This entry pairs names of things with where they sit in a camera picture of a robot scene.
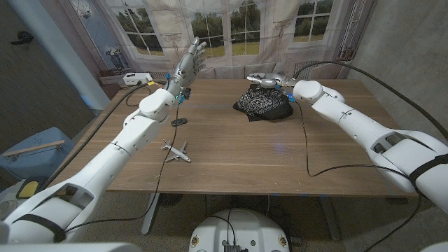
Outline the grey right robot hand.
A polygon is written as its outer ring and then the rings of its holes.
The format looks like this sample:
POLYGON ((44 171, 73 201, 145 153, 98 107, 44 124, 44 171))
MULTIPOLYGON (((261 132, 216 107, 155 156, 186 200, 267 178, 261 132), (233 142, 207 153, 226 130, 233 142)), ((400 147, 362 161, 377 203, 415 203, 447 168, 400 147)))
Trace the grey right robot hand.
POLYGON ((278 73, 250 73, 246 79, 268 89, 274 89, 276 86, 293 87, 298 82, 278 73))

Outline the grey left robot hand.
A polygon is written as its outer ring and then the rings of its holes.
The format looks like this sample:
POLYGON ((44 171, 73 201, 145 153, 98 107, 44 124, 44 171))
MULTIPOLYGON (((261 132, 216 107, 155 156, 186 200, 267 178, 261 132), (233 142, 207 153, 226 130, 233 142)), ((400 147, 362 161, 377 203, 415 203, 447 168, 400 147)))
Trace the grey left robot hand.
POLYGON ((196 75, 205 67, 205 48, 207 42, 200 43, 200 39, 196 36, 190 45, 188 52, 182 57, 177 64, 174 73, 171 75, 164 89, 176 96, 196 79, 196 75))

